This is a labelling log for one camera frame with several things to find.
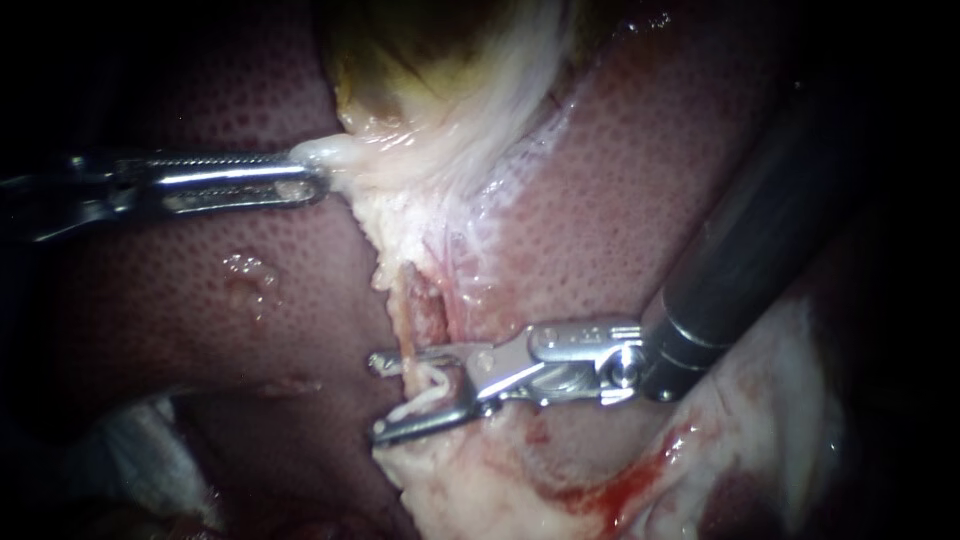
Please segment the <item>left arm instrument jaw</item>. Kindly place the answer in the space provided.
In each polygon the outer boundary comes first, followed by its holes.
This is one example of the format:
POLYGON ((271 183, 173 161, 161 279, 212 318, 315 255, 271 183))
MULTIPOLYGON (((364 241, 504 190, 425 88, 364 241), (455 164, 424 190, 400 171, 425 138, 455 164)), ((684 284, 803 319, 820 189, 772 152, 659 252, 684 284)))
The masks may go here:
POLYGON ((164 218, 312 205, 330 193, 326 183, 213 183, 148 189, 150 212, 164 218))
POLYGON ((284 153, 160 151, 146 157, 142 169, 142 183, 151 187, 279 181, 329 186, 330 176, 284 153))

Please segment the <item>right arm instrument jaw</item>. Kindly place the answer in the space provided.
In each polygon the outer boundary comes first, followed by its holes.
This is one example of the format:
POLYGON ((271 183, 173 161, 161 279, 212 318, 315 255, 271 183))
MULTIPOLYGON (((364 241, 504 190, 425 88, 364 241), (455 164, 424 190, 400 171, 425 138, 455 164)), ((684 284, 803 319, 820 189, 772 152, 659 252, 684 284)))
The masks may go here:
POLYGON ((488 415, 487 404, 470 399, 420 412, 414 411, 410 403, 404 403, 373 422, 371 444, 375 448, 405 444, 461 427, 488 415))
POLYGON ((378 376, 396 376, 403 373, 404 362, 409 359, 443 367, 462 364, 474 353, 491 348, 491 343, 468 342, 431 345, 411 353, 400 350, 378 351, 368 357, 368 367, 378 376))

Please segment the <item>right arm instrument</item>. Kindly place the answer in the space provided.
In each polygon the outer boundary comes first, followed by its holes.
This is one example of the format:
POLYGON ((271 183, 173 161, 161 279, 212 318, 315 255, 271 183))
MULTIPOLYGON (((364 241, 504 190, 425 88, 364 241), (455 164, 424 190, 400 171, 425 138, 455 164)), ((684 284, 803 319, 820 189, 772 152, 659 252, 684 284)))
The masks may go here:
POLYGON ((637 396, 642 345, 641 326, 630 319, 538 323, 470 353, 464 368, 486 408, 516 400, 608 406, 637 396))

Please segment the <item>left arm instrument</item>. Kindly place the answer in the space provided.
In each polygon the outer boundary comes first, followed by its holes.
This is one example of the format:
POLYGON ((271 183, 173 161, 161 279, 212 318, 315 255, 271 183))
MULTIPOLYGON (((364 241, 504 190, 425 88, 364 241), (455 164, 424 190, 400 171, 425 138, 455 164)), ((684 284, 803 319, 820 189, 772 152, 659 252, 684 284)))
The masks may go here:
POLYGON ((44 243, 116 223, 140 202, 152 171, 137 156, 79 153, 1 180, 1 241, 44 243))

